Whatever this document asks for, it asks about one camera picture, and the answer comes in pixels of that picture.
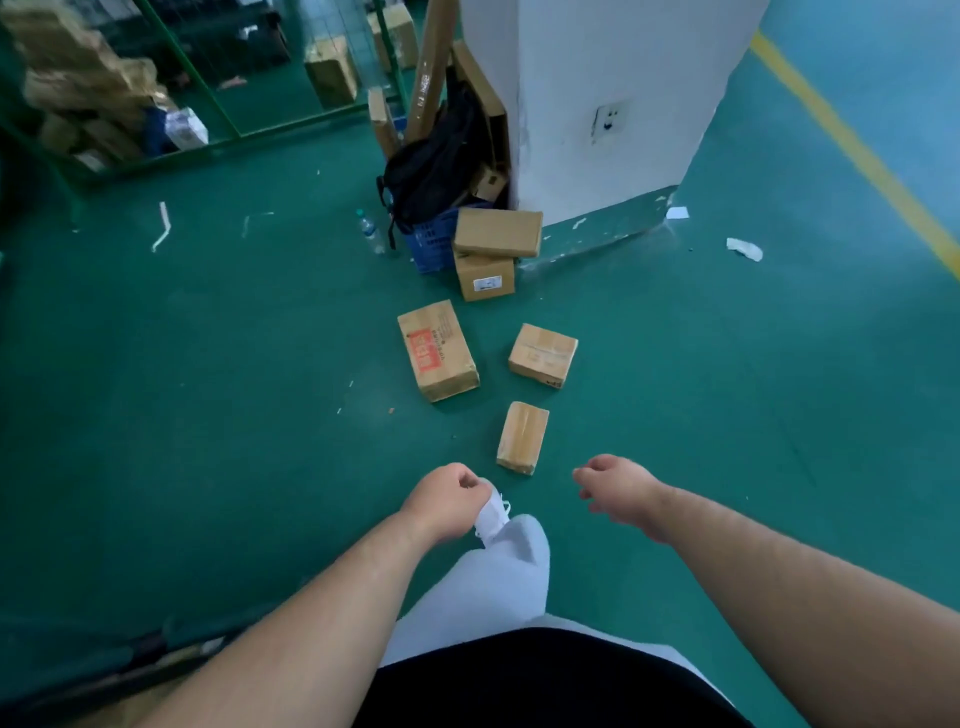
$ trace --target hand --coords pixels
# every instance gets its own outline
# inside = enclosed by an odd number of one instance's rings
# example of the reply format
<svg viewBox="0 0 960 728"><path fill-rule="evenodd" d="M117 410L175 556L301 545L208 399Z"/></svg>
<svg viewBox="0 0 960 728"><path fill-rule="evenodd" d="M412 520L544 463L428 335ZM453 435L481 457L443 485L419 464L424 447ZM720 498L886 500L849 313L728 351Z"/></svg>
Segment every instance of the hand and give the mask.
<svg viewBox="0 0 960 728"><path fill-rule="evenodd" d="M625 457L597 455L573 471L573 479L580 486L580 498L590 500L590 513L606 513L611 521L635 525L654 541L666 541L660 514L673 488L642 465Z"/></svg>
<svg viewBox="0 0 960 728"><path fill-rule="evenodd" d="M433 546L470 531L491 493L490 484L482 482L466 465L450 463L427 473L400 513L414 519Z"/></svg>

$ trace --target barcode label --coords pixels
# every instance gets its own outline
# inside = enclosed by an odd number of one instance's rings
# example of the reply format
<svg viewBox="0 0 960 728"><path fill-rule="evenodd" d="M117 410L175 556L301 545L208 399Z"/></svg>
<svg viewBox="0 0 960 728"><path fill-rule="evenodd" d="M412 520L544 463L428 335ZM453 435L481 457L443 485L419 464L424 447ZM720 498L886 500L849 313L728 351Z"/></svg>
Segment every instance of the barcode label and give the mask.
<svg viewBox="0 0 960 728"><path fill-rule="evenodd" d="M489 291L492 288L503 287L503 276L490 276L488 279L474 279L474 291Z"/></svg>

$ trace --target human arm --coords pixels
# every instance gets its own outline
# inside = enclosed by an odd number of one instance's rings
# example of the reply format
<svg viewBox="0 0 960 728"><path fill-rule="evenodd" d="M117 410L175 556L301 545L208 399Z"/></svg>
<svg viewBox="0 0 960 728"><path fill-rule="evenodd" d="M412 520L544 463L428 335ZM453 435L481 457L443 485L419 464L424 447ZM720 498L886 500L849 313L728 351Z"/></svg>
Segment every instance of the human arm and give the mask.
<svg viewBox="0 0 960 728"><path fill-rule="evenodd" d="M813 725L960 724L960 615L626 458L574 471L594 513L672 546Z"/></svg>
<svg viewBox="0 0 960 728"><path fill-rule="evenodd" d="M397 513L202 667L141 728L350 725L420 559L467 533L490 493L459 463L429 473Z"/></svg>

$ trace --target wire cage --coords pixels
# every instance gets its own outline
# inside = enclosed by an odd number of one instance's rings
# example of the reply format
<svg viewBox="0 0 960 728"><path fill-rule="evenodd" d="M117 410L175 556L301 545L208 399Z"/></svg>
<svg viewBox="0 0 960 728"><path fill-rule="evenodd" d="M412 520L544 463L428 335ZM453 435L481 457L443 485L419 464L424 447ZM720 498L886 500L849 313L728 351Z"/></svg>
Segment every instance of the wire cage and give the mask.
<svg viewBox="0 0 960 728"><path fill-rule="evenodd" d="M67 191L77 174L110 179L364 111L373 86L402 112L418 52L396 0L2 0L0 20L24 66L0 90L22 88L45 114L36 140L2 115L0 128ZM185 135L169 133L171 114Z"/></svg>

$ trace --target stacked cardboard boxes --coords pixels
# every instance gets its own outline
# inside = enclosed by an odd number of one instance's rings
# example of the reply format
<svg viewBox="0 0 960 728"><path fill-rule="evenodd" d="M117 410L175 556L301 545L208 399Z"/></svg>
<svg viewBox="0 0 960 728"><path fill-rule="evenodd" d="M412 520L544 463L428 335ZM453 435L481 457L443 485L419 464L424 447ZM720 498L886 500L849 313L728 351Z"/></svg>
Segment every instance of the stacked cardboard boxes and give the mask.
<svg viewBox="0 0 960 728"><path fill-rule="evenodd" d="M143 156L145 109L176 108L150 59L119 58L62 0L6 0L0 22L27 66L24 99L57 116L44 124L41 143L54 140L49 148L68 153L86 141L113 161ZM71 124L78 132L66 146Z"/></svg>

